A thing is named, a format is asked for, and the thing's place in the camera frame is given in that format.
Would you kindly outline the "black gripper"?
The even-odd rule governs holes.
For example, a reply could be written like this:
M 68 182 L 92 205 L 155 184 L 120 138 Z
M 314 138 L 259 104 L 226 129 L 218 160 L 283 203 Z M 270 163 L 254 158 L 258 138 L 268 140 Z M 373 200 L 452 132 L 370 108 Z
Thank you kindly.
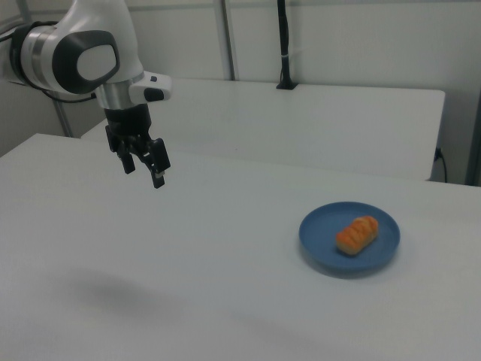
M 171 167 L 165 142 L 161 138 L 152 139 L 150 111 L 147 104 L 126 109 L 105 109 L 107 126 L 105 131 L 109 149 L 123 164 L 126 174 L 135 170 L 133 157 L 125 137 L 137 137 L 131 151 L 148 168 L 155 189 L 165 184 L 165 171 Z

